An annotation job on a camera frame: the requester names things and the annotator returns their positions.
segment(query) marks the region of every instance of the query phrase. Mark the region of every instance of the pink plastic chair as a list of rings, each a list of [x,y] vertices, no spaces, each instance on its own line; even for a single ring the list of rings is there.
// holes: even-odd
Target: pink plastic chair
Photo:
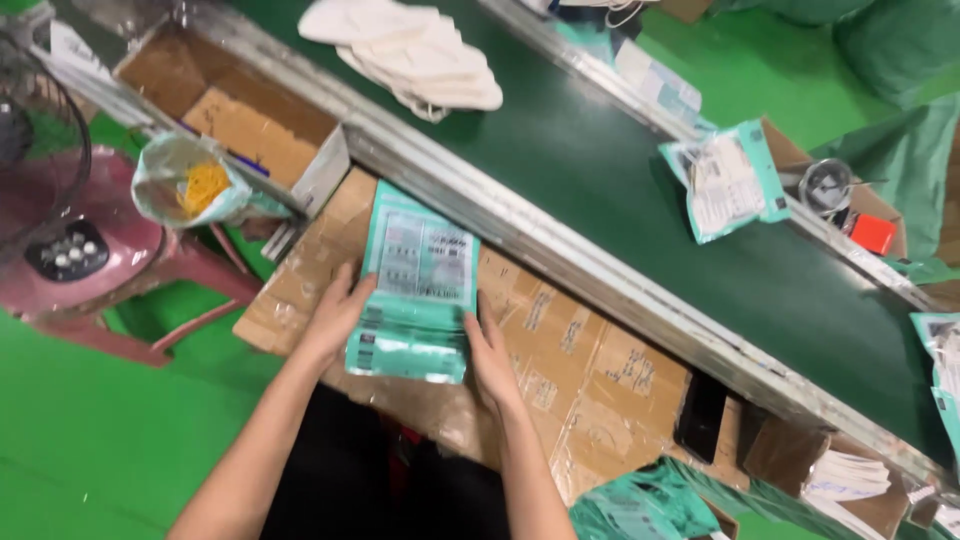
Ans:
[[[251,274],[220,227],[210,229],[227,251],[232,263],[207,249],[188,233],[164,228],[163,247],[156,260],[133,280],[108,295],[70,309],[49,311],[25,320],[46,335],[72,341],[108,355],[162,367],[172,358],[166,350],[197,328],[253,301],[263,282]],[[130,297],[176,280],[189,280],[213,289],[232,300],[180,325],[154,343],[111,331],[102,311]]]

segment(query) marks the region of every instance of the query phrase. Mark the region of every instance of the green conveyor belt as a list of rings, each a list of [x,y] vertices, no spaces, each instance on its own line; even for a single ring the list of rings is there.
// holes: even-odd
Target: green conveyor belt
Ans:
[[[432,125],[298,36],[311,0],[230,0],[265,31],[562,220],[646,277],[745,336],[945,467],[949,442],[929,392],[930,360],[910,307],[787,224],[754,224],[704,246],[650,130],[577,83],[470,0],[419,0],[454,18],[488,57],[503,108]],[[709,88],[701,88],[709,93]]]

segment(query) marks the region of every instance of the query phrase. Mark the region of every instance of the hand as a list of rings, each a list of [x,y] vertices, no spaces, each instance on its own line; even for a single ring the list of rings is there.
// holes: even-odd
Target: hand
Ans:
[[[352,283],[353,266],[345,262],[317,304],[294,355],[330,361],[335,353],[344,348],[347,338],[360,321],[364,304],[376,289],[376,275],[368,274],[350,294]]]
[[[508,408],[524,407],[516,374],[507,356],[503,332],[493,318],[493,309],[483,291],[477,293],[480,321],[473,313],[464,317],[464,329],[470,341],[473,372],[480,386],[481,398],[493,413]]]

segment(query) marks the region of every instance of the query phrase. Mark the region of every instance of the black cloth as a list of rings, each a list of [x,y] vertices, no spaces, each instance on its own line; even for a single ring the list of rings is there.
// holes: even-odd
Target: black cloth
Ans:
[[[318,385],[260,538],[510,538],[500,475],[432,441],[394,501],[387,437],[375,411]]]

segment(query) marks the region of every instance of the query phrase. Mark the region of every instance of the cardboard box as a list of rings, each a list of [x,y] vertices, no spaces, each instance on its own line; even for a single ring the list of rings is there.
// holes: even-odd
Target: cardboard box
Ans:
[[[289,355],[341,263],[363,258],[376,179],[353,169],[233,327]],[[672,433],[688,371],[679,362],[483,246],[477,281],[490,296],[520,389],[564,500],[656,460]],[[438,443],[499,468],[497,430],[472,383],[354,376],[324,382]]]
[[[705,475],[720,480],[733,489],[747,492],[750,490],[750,476],[737,465],[740,452],[740,427],[742,425],[744,404],[735,396],[727,397],[727,404],[720,422],[720,436],[717,439],[717,452],[713,464],[707,465],[690,455],[685,449],[674,444],[667,455],[680,460]]]
[[[893,538],[910,505],[903,479],[882,455],[853,442],[843,433],[826,433],[771,416],[756,436],[744,468],[754,478],[773,484],[790,497],[799,498],[811,467],[827,450],[887,463],[890,488],[886,493],[840,505],[884,538]]]
[[[256,163],[309,217],[349,169],[336,118],[176,25],[157,31],[115,77],[167,116]]]
[[[774,165],[777,170],[782,172],[791,166],[799,163],[813,161],[813,158],[807,152],[787,138],[770,120],[763,118],[763,134],[767,137],[767,145],[770,147],[770,155],[773,156]],[[885,219],[897,226],[897,233],[890,243],[890,251],[887,257],[906,258],[906,228],[903,224],[903,215],[895,208],[888,205],[869,185],[857,185],[853,188],[850,208],[860,213],[872,215]]]
[[[674,16],[686,24],[693,24],[707,12],[713,0],[660,0],[654,4],[660,11]]]
[[[720,531],[727,535],[727,538],[730,540],[736,540],[737,534],[740,533],[740,523],[737,522],[733,516],[727,512],[717,508],[713,503],[704,499],[704,503],[707,503],[710,511],[713,512],[713,516],[717,518],[717,523],[720,524]],[[691,540],[712,540],[709,536],[698,536]]]

